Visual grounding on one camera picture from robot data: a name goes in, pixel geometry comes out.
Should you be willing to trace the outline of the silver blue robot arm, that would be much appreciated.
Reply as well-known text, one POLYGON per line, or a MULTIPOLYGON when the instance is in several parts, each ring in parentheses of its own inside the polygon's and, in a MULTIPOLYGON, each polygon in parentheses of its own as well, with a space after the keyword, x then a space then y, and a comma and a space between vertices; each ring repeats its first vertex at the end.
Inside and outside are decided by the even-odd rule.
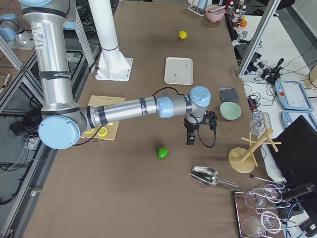
POLYGON ((161 118, 183 115, 188 145, 194 144, 201 125, 215 130, 216 115, 207 111, 211 93, 203 86, 194 87, 188 94, 154 94, 108 106, 79 107, 73 99, 63 33, 76 9, 75 2, 23 0, 21 8, 32 28, 45 100, 38 134, 47 146, 53 149, 77 146, 80 136, 89 129, 150 114, 161 118))

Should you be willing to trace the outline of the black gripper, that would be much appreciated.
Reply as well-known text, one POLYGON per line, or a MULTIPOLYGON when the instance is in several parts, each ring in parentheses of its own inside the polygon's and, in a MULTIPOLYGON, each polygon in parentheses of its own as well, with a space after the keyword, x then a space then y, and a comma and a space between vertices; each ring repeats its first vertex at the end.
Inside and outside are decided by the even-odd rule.
POLYGON ((184 118, 184 126, 187 129, 186 145, 194 145, 196 137, 195 130, 198 130, 200 125, 208 125, 212 131, 216 131, 217 116, 213 111, 206 111, 201 117, 194 117, 192 114, 186 115, 184 118))

